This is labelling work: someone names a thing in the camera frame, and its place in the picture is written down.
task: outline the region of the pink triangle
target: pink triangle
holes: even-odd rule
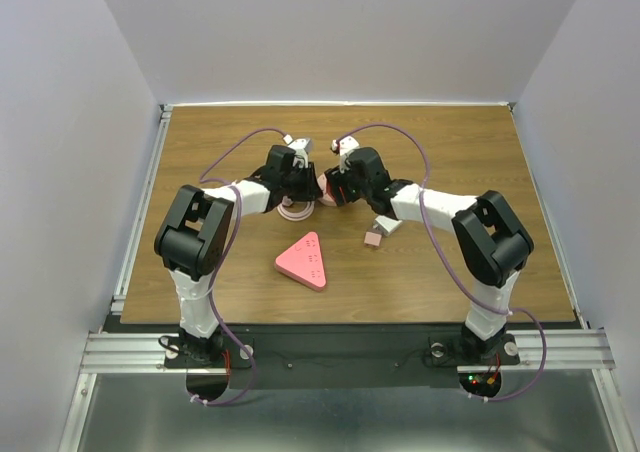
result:
[[[320,292],[327,285],[318,234],[309,232],[276,258],[276,270]]]

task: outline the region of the wooden tabletop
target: wooden tabletop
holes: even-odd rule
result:
[[[512,306],[541,320],[573,320],[573,311],[531,178],[506,107],[178,107],[153,187],[122,322],[177,323],[177,295],[153,252],[153,240],[176,191],[197,185],[203,169],[246,133],[273,126],[294,138],[311,137],[311,158],[322,172],[337,164],[331,140],[370,122],[388,122],[414,134],[432,163],[429,187],[480,195],[488,189],[509,201],[535,251],[513,293]],[[380,153],[392,178],[419,182],[424,166],[413,144],[390,130],[360,132],[361,145]],[[230,155],[212,176],[230,180],[264,163],[278,134],[259,134]],[[378,249],[363,244],[375,214],[360,201],[343,208],[316,206],[303,222],[273,211],[242,219],[238,239],[216,282],[215,298],[227,321],[246,323],[463,321],[468,300],[442,267],[424,226],[404,223]],[[274,269],[277,255],[316,231],[328,285],[314,292]],[[455,270],[470,283],[455,237],[438,231]]]

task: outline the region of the purple cable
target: purple cable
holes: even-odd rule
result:
[[[257,129],[254,130],[253,132],[249,132],[247,135],[245,135],[244,137],[242,137],[238,142],[236,142],[234,145],[232,145],[229,150],[227,150],[224,154],[222,154],[220,157],[218,157],[211,165],[209,165],[202,174],[200,174],[200,183],[204,184],[206,183],[205,181],[205,177],[207,176],[207,174],[209,172],[211,172],[213,170],[213,168],[218,165],[220,162],[222,162],[222,160],[229,155],[231,152],[233,152],[234,150],[236,150],[238,148],[238,146],[240,144],[242,144],[243,142],[245,142],[247,139],[250,139],[251,137],[253,137],[256,134],[259,134],[260,132],[278,132],[280,135],[282,135],[282,137],[286,137],[287,134],[284,133],[283,131],[281,131],[280,129],[276,129],[275,127],[263,127],[261,129]]]
[[[236,148],[238,148],[238,146],[242,143],[244,143],[247,139],[253,137],[256,134],[259,134],[260,132],[267,132],[267,131],[273,131],[273,132],[278,132],[280,135],[282,135],[283,137],[286,137],[287,134],[284,133],[282,130],[280,129],[276,129],[275,127],[263,127],[257,130],[254,130],[253,132],[248,133],[247,135],[245,135],[244,137],[242,137],[240,140],[238,140],[238,142],[236,142],[234,145],[232,145],[229,150],[227,150],[224,154],[222,154],[220,157],[218,157],[211,165],[209,165],[204,172],[200,175],[200,178],[198,180],[198,182],[200,184],[208,184],[208,183],[220,183],[220,184],[224,184],[224,185],[229,185],[230,189],[233,191],[233,193],[236,196],[236,221],[235,224],[233,226],[233,231],[231,232],[231,237],[229,238],[229,241],[227,242],[227,246],[225,247],[224,251],[222,252],[222,256],[220,257],[220,261],[218,262],[218,267],[216,267],[216,269],[213,271],[213,274],[211,274],[211,280],[209,281],[209,290],[208,290],[208,296],[209,296],[209,304],[211,305],[211,311],[213,312],[213,315],[215,316],[216,320],[218,321],[218,323],[220,324],[220,327],[222,328],[222,330],[229,336],[229,338],[233,341],[233,343],[235,343],[240,350],[242,350],[247,357],[249,357],[249,363],[251,364],[251,380],[249,380],[249,382],[247,383],[247,385],[244,387],[244,389],[242,389],[240,391],[240,393],[238,393],[238,395],[236,395],[235,397],[232,397],[229,400],[224,400],[222,402],[209,402],[209,401],[204,401],[202,399],[200,399],[199,397],[193,395],[193,394],[189,394],[191,395],[191,398],[193,400],[195,400],[196,402],[208,406],[208,407],[217,407],[217,406],[224,406],[224,405],[230,405],[233,404],[234,402],[238,401],[239,399],[241,399],[242,397],[244,397],[247,392],[249,392],[256,379],[258,376],[258,366],[256,364],[255,359],[253,358],[253,354],[249,352],[249,350],[245,347],[245,345],[242,343],[242,341],[240,339],[238,339],[238,337],[236,337],[236,335],[231,331],[231,329],[229,329],[229,327],[227,326],[227,324],[225,324],[224,320],[222,319],[222,316],[220,315],[220,312],[218,311],[218,308],[216,307],[216,303],[215,300],[213,298],[213,283],[216,279],[216,276],[218,275],[218,271],[220,270],[220,267],[222,266],[224,260],[227,258],[227,255],[229,254],[229,251],[231,250],[231,246],[233,245],[233,243],[236,240],[236,236],[238,235],[238,229],[240,227],[240,219],[242,217],[242,196],[240,195],[240,191],[234,187],[233,185],[231,185],[231,183],[227,180],[224,179],[218,179],[218,178],[211,178],[211,179],[207,179],[205,178],[207,176],[207,174],[209,172],[211,172],[213,170],[213,168],[218,165],[220,162],[222,162],[222,160],[227,157],[231,152],[233,152]]]
[[[228,400],[223,400],[221,402],[209,402],[201,399],[196,395],[189,394],[191,395],[191,398],[196,402],[198,402],[199,404],[205,405],[207,407],[219,407],[219,406],[233,404],[234,402],[244,397],[247,394],[247,392],[249,392],[253,388],[253,385],[258,376],[258,366],[256,364],[255,359],[253,358],[253,353],[249,352],[249,350],[245,347],[242,341],[238,339],[238,337],[236,337],[236,335],[231,331],[231,329],[229,329],[227,324],[224,323],[224,320],[222,319],[222,316],[220,315],[220,312],[218,312],[218,308],[216,307],[215,300],[213,299],[213,283],[216,280],[216,276],[218,275],[218,271],[220,270],[220,267],[222,266],[225,259],[227,258],[227,255],[229,254],[229,250],[231,250],[231,246],[233,245],[233,242],[236,240],[236,236],[238,235],[238,229],[240,228],[240,218],[242,217],[242,196],[240,195],[240,191],[227,180],[202,179],[202,178],[200,180],[201,184],[207,184],[211,182],[229,185],[229,188],[233,190],[233,193],[236,195],[236,222],[233,225],[233,231],[231,232],[231,237],[229,237],[227,246],[222,252],[222,256],[220,257],[218,266],[215,268],[215,270],[211,274],[211,280],[209,281],[209,290],[208,290],[209,304],[211,305],[211,311],[213,312],[213,315],[218,320],[218,323],[220,324],[220,327],[222,327],[222,330],[224,330],[224,332],[229,336],[229,338],[233,341],[233,343],[235,343],[240,348],[240,350],[242,350],[247,355],[247,357],[249,357],[249,363],[251,364],[251,380],[249,380],[247,385],[245,385],[244,389],[242,389],[238,393],[238,395]]]
[[[429,175],[431,174],[431,164],[429,162],[429,159],[427,158],[427,153],[425,152],[424,147],[422,147],[422,145],[415,139],[415,137],[413,137],[413,135],[411,135],[409,132],[407,132],[404,129],[401,129],[400,127],[397,127],[395,125],[386,124],[384,122],[376,122],[376,123],[372,123],[372,124],[367,124],[367,125],[363,125],[363,126],[360,126],[360,127],[356,127],[351,132],[346,133],[343,136],[341,136],[340,138],[338,138],[336,142],[339,143],[345,137],[348,137],[350,135],[354,135],[356,132],[360,132],[361,130],[370,129],[370,128],[373,128],[373,127],[384,127],[384,128],[387,128],[387,129],[395,130],[396,132],[399,132],[402,135],[404,135],[405,137],[407,137],[418,148],[418,151],[420,152],[420,155],[422,156],[422,160],[424,161],[424,166],[425,166],[425,175],[424,175],[424,179],[422,179],[422,183],[420,184],[421,190],[420,190],[420,194],[419,194],[420,215],[422,216],[422,222],[424,223],[425,229],[427,229],[427,234],[429,235],[429,238],[431,239],[431,243],[433,244],[434,249],[438,253],[438,257],[440,257],[440,260],[442,261],[442,265],[444,265],[445,269],[447,269],[447,272],[449,273],[449,275],[451,276],[451,278],[453,279],[455,284],[458,286],[458,288],[462,291],[462,293],[471,302],[476,304],[478,307],[482,307],[483,309],[488,310],[489,312],[493,312],[494,314],[512,315],[513,312],[522,312],[522,313],[528,315],[531,318],[531,320],[535,324],[536,328],[540,331],[540,339],[542,340],[542,359],[540,360],[540,367],[538,368],[538,371],[536,372],[536,375],[531,380],[531,382],[529,382],[529,384],[527,384],[525,387],[523,387],[519,391],[514,392],[512,394],[509,394],[509,395],[505,395],[504,397],[498,397],[498,398],[488,398],[488,397],[487,398],[483,398],[483,397],[481,397],[481,398],[482,399],[486,399],[486,400],[491,401],[491,402],[503,402],[505,400],[513,399],[515,397],[518,397],[518,396],[522,395],[527,390],[529,390],[531,387],[533,387],[533,385],[536,382],[538,382],[538,380],[540,379],[540,376],[542,375],[542,372],[544,371],[544,366],[545,366],[545,363],[547,361],[547,339],[545,337],[544,329],[542,328],[542,324],[538,321],[538,319],[536,319],[533,316],[533,314],[531,312],[529,312],[526,309],[514,308],[511,311],[509,311],[509,310],[500,310],[500,309],[497,309],[495,307],[492,307],[489,304],[485,304],[480,299],[477,299],[471,292],[469,292],[469,290],[462,283],[462,280],[460,280],[460,277],[458,277],[458,274],[456,274],[456,272],[453,270],[453,267],[449,263],[449,260],[447,259],[447,256],[445,255],[444,251],[442,250],[442,247],[440,246],[440,243],[438,242],[438,239],[436,239],[435,233],[433,231],[433,227],[431,226],[431,223],[429,221],[429,216],[427,215],[427,208],[424,205],[424,191],[425,191],[425,188],[427,186],[427,182],[429,180]]]

